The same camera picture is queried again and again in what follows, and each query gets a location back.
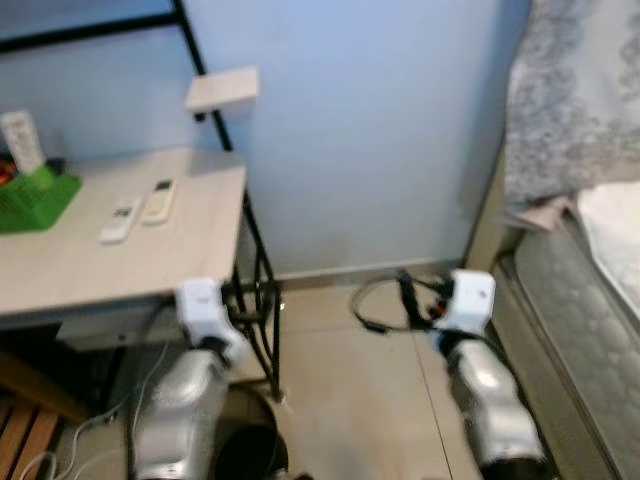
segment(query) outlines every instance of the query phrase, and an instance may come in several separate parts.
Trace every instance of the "desk surface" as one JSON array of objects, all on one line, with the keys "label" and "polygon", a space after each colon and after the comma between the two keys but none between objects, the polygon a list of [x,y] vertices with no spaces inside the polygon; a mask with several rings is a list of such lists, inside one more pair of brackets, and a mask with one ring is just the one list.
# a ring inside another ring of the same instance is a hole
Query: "desk surface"
[{"label": "desk surface", "polygon": [[[83,186],[45,232],[0,236],[0,315],[170,293],[188,278],[226,280],[235,260],[246,168],[234,154],[176,149],[72,165]],[[124,243],[98,236],[119,199],[177,180],[159,226]]]}]

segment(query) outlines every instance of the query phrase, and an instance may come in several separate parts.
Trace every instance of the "black cable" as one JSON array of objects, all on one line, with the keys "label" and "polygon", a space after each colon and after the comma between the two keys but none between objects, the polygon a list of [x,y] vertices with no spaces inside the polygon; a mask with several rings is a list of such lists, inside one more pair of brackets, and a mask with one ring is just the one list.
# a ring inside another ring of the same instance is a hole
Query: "black cable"
[{"label": "black cable", "polygon": [[[369,295],[374,288],[389,282],[398,282],[401,285],[401,291],[403,294],[403,304],[405,305],[405,309],[407,310],[407,314],[409,316],[408,324],[406,326],[396,327],[393,325],[385,324],[378,319],[365,317],[360,313],[360,305],[362,301],[365,299],[365,297]],[[422,316],[420,316],[419,312],[414,310],[414,308],[410,307],[409,309],[407,309],[407,302],[406,302],[406,299],[404,298],[404,295],[407,293],[407,290],[406,288],[405,289],[402,288],[403,287],[402,282],[405,282],[405,283],[410,282],[413,286],[419,286],[427,290],[431,290],[434,293],[436,293],[440,298],[444,296],[445,298],[448,299],[453,294],[453,288],[449,281],[443,281],[442,283],[426,282],[426,281],[419,280],[417,278],[412,277],[405,270],[399,270],[395,274],[383,275],[383,276],[374,278],[372,280],[369,280],[364,285],[362,285],[358,290],[356,290],[354,294],[351,296],[351,301],[349,305],[351,314],[354,317],[356,317],[358,321],[367,330],[370,330],[375,333],[387,334],[389,332],[411,332],[411,331],[423,331],[426,333],[439,332],[443,334],[452,335],[457,339],[480,340],[484,342],[498,356],[498,358],[502,361],[502,363],[505,364],[505,366],[509,365],[509,362],[507,360],[507,356],[504,350],[502,350],[502,348],[500,348],[497,343],[493,342],[492,340],[485,337],[484,335],[471,333],[464,330],[459,330],[457,328],[438,327],[434,323],[436,320],[438,320],[437,318],[430,318],[430,317],[423,318]],[[415,292],[413,292],[413,295],[414,295],[414,299],[412,300],[413,302],[415,302]],[[412,317],[415,317],[416,315],[419,317],[419,320],[420,320],[419,323],[416,321],[415,318],[412,318]]]},{"label": "black cable", "polygon": [[[140,332],[136,338],[136,341],[133,345],[134,348],[138,348],[140,345],[144,343],[146,338],[153,327],[153,324],[156,322],[160,314],[168,307],[173,306],[175,303],[173,298],[168,298],[162,301],[158,306],[156,306],[147,319],[145,320]],[[139,356],[136,357],[138,359],[138,365],[136,368],[129,369],[130,372],[135,372],[135,377],[140,376],[140,361]],[[131,385],[134,385],[137,382],[137,378],[131,379]],[[133,417],[135,415],[136,410],[136,398],[134,398],[133,392],[129,395],[127,402],[125,402],[124,410],[125,410],[125,447],[126,447],[126,460],[127,460],[127,479],[128,480],[136,480],[136,471],[135,471],[135,439],[133,432]]]}]

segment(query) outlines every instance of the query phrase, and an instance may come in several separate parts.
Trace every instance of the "remote control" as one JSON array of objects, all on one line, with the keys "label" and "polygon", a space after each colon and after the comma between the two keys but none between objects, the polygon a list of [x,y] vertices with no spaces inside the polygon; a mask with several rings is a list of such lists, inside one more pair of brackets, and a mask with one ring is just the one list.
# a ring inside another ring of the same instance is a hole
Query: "remote control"
[{"label": "remote control", "polygon": [[142,198],[128,198],[120,201],[109,222],[100,232],[100,242],[104,244],[124,242],[136,221]]},{"label": "remote control", "polygon": [[175,196],[175,180],[161,180],[156,184],[147,203],[142,210],[142,223],[145,225],[160,225],[169,218],[171,205]]},{"label": "remote control", "polygon": [[44,164],[38,131],[29,112],[20,110],[5,113],[0,117],[0,126],[21,173],[29,175]]}]

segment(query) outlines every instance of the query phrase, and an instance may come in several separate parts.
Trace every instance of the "light blue wall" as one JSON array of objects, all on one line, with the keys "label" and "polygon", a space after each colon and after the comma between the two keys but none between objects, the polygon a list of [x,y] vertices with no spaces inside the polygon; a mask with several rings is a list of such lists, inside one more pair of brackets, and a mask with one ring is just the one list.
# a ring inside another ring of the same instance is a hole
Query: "light blue wall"
[{"label": "light blue wall", "polygon": [[[463,255],[528,2],[186,3],[210,68],[261,70],[255,108],[229,123],[279,273]],[[172,29],[4,56],[0,111],[29,108],[72,158],[216,146],[183,112],[191,73]]]}]

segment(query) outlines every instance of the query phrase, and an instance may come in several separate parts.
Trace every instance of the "metal desk leg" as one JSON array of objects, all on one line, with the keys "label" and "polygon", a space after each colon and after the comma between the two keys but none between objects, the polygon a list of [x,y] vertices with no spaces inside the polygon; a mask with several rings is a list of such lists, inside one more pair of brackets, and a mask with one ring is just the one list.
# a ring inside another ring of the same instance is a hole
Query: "metal desk leg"
[{"label": "metal desk leg", "polygon": [[[230,310],[230,317],[234,323],[247,337],[258,362],[265,376],[260,379],[252,379],[243,384],[267,383],[271,388],[273,398],[277,401],[282,399],[280,391],[280,286],[276,282],[271,268],[271,263],[267,256],[258,224],[253,214],[249,195],[244,196],[244,217],[249,227],[249,232],[256,245],[256,257],[253,268],[252,285],[243,287],[240,282],[237,266],[234,268],[231,286],[233,296],[237,305],[237,312]],[[244,295],[251,293],[255,299],[255,312],[248,312]],[[267,324],[269,316],[273,313],[273,338],[268,338]]]}]

